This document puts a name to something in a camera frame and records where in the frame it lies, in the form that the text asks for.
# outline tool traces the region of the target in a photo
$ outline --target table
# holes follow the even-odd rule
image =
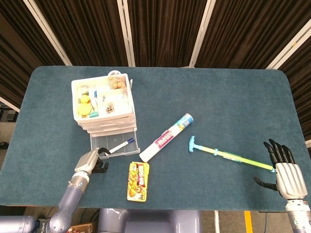
[[[71,81],[111,70],[134,80],[138,145],[147,148],[185,113],[194,122],[149,162],[145,203],[126,200],[129,164],[110,158],[92,174],[80,207],[285,211],[277,192],[258,186],[275,174],[196,150],[188,141],[270,163],[263,141],[287,145],[311,187],[311,161],[286,76],[279,70],[142,67],[39,67],[31,78],[0,172],[1,205],[56,206],[89,134],[74,121]]]

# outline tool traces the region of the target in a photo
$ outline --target packaged food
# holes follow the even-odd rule
[[[145,202],[147,200],[149,164],[131,162],[128,172],[127,199]]]

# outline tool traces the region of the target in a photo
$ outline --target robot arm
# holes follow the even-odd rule
[[[303,198],[308,194],[299,165],[295,164],[292,152],[285,146],[269,139],[267,148],[276,172],[276,184],[265,183],[254,177],[257,184],[264,188],[279,191],[287,200],[286,211],[294,233],[311,232],[311,211]]]
[[[99,159],[102,152],[110,153],[107,149],[92,150],[84,154],[76,168],[75,174],[58,204],[58,211],[47,222],[40,224],[32,216],[0,216],[0,233],[65,233],[71,226],[71,216],[89,182],[92,173],[104,173],[108,169],[108,163],[102,167]]]

